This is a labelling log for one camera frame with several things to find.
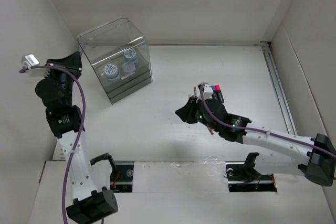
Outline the pink capped marker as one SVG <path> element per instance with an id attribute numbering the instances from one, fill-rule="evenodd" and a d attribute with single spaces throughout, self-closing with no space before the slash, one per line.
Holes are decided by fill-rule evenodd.
<path id="1" fill-rule="evenodd" d="M 214 85 L 214 94 L 220 103 L 224 103 L 223 94 L 219 85 Z"/>

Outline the blue slime jar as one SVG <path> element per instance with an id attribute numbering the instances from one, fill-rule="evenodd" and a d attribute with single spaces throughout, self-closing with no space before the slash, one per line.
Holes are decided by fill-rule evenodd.
<path id="1" fill-rule="evenodd" d="M 138 54 L 135 49 L 133 48 L 126 49 L 123 52 L 123 55 L 124 55 L 125 61 L 132 62 L 134 65 L 138 64 Z"/>
<path id="2" fill-rule="evenodd" d="M 104 75 L 110 83 L 118 82 L 120 80 L 118 67 L 111 63 L 104 67 Z"/>

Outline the clear acrylic drawer organizer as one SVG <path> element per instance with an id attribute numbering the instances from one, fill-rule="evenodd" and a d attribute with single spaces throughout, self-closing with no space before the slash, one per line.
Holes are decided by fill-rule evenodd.
<path id="1" fill-rule="evenodd" d="M 77 36 L 80 50 L 86 56 L 111 104 L 140 90 L 153 81 L 149 45 L 144 34 L 126 17 L 118 18 Z M 138 54 L 134 74 L 124 74 L 126 62 L 123 52 L 133 48 Z M 120 72 L 120 80 L 110 83 L 104 75 L 104 67 L 114 64 Z"/>

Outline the small dark glitter jar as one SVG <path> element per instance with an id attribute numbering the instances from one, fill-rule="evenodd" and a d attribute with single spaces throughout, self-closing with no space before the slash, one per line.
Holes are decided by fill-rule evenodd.
<path id="1" fill-rule="evenodd" d="M 133 62 L 126 61 L 122 65 L 122 69 L 123 69 L 124 74 L 134 74 L 136 71 L 136 66 Z"/>

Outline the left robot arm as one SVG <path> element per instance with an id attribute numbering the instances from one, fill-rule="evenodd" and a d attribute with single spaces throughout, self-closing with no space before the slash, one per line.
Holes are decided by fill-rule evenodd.
<path id="1" fill-rule="evenodd" d="M 66 222 L 95 223 L 118 212 L 111 181 L 119 176 L 109 153 L 89 159 L 85 150 L 85 108 L 72 103 L 72 87 L 82 72 L 81 53 L 61 59 L 48 59 L 46 76 L 35 93 L 46 110 L 50 130 L 67 162 L 62 186 L 62 217 Z"/>

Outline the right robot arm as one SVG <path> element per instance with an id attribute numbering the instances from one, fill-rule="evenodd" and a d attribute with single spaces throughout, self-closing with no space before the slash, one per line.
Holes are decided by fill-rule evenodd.
<path id="1" fill-rule="evenodd" d="M 226 141 L 253 145 L 271 151 L 262 156 L 249 153 L 239 174 L 249 182 L 273 173 L 305 177 L 320 186 L 332 186 L 335 177 L 335 147 L 328 136 L 304 137 L 257 127 L 252 120 L 230 114 L 215 99 L 190 97 L 175 114 L 187 124 L 200 123 Z"/>

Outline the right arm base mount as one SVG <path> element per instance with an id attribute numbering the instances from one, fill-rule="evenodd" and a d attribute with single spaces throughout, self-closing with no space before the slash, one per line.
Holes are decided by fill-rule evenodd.
<path id="1" fill-rule="evenodd" d="M 259 153 L 249 153 L 244 161 L 225 162 L 224 177 L 230 193 L 277 192 L 273 174 L 262 175 L 255 170 L 255 161 Z"/>

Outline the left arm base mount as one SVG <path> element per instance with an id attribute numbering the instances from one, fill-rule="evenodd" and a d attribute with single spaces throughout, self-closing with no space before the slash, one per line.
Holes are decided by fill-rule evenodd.
<path id="1" fill-rule="evenodd" d="M 110 175 L 110 189 L 114 193 L 131 193 L 133 191 L 134 162 L 118 161 L 116 172 Z"/>

